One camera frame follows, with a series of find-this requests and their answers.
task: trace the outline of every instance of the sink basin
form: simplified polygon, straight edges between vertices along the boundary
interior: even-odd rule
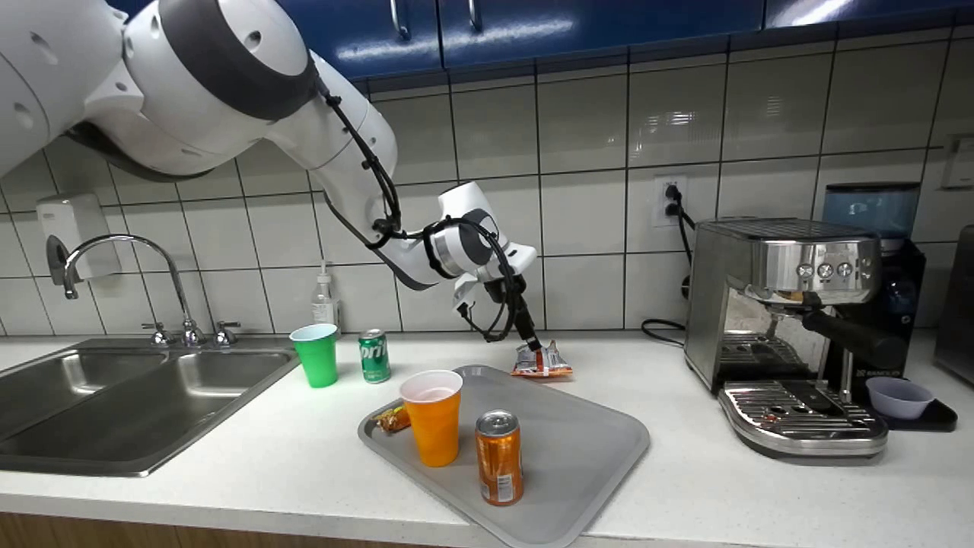
[[[90,342],[0,378],[0,469],[150,474],[293,369],[284,342],[187,355]]]

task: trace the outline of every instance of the overhead cabinet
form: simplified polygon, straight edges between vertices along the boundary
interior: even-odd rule
[[[974,0],[768,0],[764,26],[812,26],[836,22],[909,22],[972,9]]]
[[[146,0],[109,0],[138,11]],[[974,0],[281,0],[305,43],[349,78],[757,32],[925,19]]]
[[[449,68],[756,32],[764,0],[437,0]]]
[[[305,43],[349,78],[441,69],[434,0],[281,0],[281,7]]]

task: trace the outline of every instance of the white countertop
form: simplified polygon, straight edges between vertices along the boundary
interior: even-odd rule
[[[0,369],[60,346],[2,342]],[[296,369],[150,478],[0,472],[0,512],[190,524],[419,546],[495,546],[462,514],[372,452],[358,420],[396,398],[396,382],[433,365],[512,365],[512,343],[392,339],[396,378],[364,382],[356,343],[344,373],[308,390]],[[559,339],[575,365],[557,390],[642,420],[653,451],[581,546],[972,546],[974,395],[912,343],[906,373],[959,411],[955,433],[893,433],[880,458],[802,465],[740,444],[672,343],[642,336]]]

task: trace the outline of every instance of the aluminum can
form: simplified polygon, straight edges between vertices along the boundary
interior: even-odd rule
[[[479,472],[491,506],[516,506],[523,497],[522,425],[512,411],[479,417]]]
[[[383,328],[368,328],[358,336],[363,378],[368,382],[389,379],[389,343]]]

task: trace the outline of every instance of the green cup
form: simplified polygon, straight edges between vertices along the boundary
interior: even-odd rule
[[[329,385],[339,379],[339,365],[336,365],[339,325],[336,323],[302,325],[289,339],[312,385]]]

